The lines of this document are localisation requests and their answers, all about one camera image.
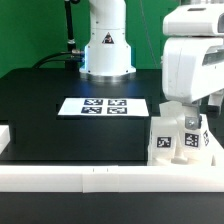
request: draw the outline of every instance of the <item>green wall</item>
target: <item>green wall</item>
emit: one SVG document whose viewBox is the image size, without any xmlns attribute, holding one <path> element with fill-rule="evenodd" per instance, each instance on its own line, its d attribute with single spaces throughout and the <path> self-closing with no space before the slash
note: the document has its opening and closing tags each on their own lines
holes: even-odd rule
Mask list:
<svg viewBox="0 0 224 224">
<path fill-rule="evenodd" d="M 157 64 L 165 42 L 164 16 L 177 6 L 175 0 L 142 0 L 147 29 Z M 63 0 L 0 0 L 0 77 L 14 68 L 31 67 L 49 54 L 66 50 Z M 135 52 L 135 66 L 155 68 L 150 54 L 140 1 L 126 0 L 127 41 Z M 89 2 L 72 5 L 74 32 L 79 48 L 89 40 Z"/>
</svg>

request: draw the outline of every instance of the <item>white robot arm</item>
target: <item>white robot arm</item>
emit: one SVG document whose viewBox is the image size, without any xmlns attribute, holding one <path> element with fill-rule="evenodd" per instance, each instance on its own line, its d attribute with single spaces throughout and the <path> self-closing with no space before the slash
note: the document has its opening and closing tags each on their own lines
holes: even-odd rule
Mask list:
<svg viewBox="0 0 224 224">
<path fill-rule="evenodd" d="M 89 0 L 91 39 L 85 47 L 82 77 L 95 81 L 119 81 L 134 73 L 131 47 L 125 40 L 124 0 Z"/>
<path fill-rule="evenodd" d="M 178 7 L 165 17 L 163 24 L 164 34 L 179 36 L 169 38 L 165 44 L 163 91 L 168 100 L 195 111 L 195 121 L 186 117 L 190 129 L 200 128 L 195 101 L 212 94 L 209 104 L 220 111 L 223 99 L 224 4 L 204 2 Z"/>
<path fill-rule="evenodd" d="M 199 111 L 201 99 L 209 95 L 210 112 L 220 111 L 224 96 L 224 4 L 189 3 L 164 19 L 164 34 L 173 36 L 165 44 L 162 67 L 170 102 L 160 105 L 161 117 L 152 118 L 151 165 L 217 165 L 224 158 Z"/>
</svg>

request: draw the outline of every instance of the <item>black table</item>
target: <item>black table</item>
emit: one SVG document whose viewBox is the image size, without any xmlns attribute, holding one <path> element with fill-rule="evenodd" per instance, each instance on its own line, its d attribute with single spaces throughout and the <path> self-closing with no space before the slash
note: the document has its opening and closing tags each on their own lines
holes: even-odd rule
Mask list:
<svg viewBox="0 0 224 224">
<path fill-rule="evenodd" d="M 160 70 L 99 84 L 60 69 L 18 69 L 0 80 L 0 120 L 12 141 L 0 164 L 144 165 L 149 117 L 57 116 L 66 97 L 140 98 L 158 110 Z"/>
<path fill-rule="evenodd" d="M 134 80 L 106 86 L 80 80 L 77 73 L 60 69 L 18 69 L 10 72 L 0 79 L 0 123 L 10 125 L 12 137 L 0 156 L 1 165 L 145 164 L 150 119 L 58 119 L 57 112 L 66 97 L 144 98 L 150 114 L 159 115 L 158 104 L 164 101 L 161 71 L 140 70 Z M 123 122 L 120 131 L 115 132 L 115 126 L 119 126 L 120 122 Z M 101 125 L 100 133 L 96 133 L 99 130 L 95 129 L 96 124 Z M 88 144 L 94 147 L 95 140 L 86 142 L 86 136 L 92 133 L 110 139 L 111 134 L 104 133 L 105 124 L 110 127 L 108 133 L 114 133 L 113 140 L 129 149 L 122 151 L 120 148 L 120 154 L 117 154 L 118 150 L 110 154 L 112 159 L 106 161 L 103 159 L 107 158 L 107 154 L 101 149 L 95 148 L 87 155 L 85 151 L 90 149 Z M 116 138 L 117 135 L 126 138 L 126 142 Z M 72 148 L 71 142 L 65 141 L 67 139 L 79 149 L 75 155 L 66 151 Z M 113 148 L 107 141 L 95 143 L 104 145 L 104 149 Z M 137 152 L 134 148 L 130 149 L 130 143 L 138 143 L 141 150 L 138 151 L 136 145 Z M 2 192 L 0 223 L 221 224 L 224 223 L 223 207 L 223 193 Z"/>
</svg>

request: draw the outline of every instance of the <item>white paper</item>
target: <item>white paper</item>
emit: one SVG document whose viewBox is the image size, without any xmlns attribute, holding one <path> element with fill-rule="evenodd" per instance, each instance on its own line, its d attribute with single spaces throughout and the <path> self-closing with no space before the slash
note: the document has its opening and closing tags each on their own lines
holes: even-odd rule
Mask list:
<svg viewBox="0 0 224 224">
<path fill-rule="evenodd" d="M 145 99 L 66 98 L 62 116 L 149 116 Z"/>
</svg>

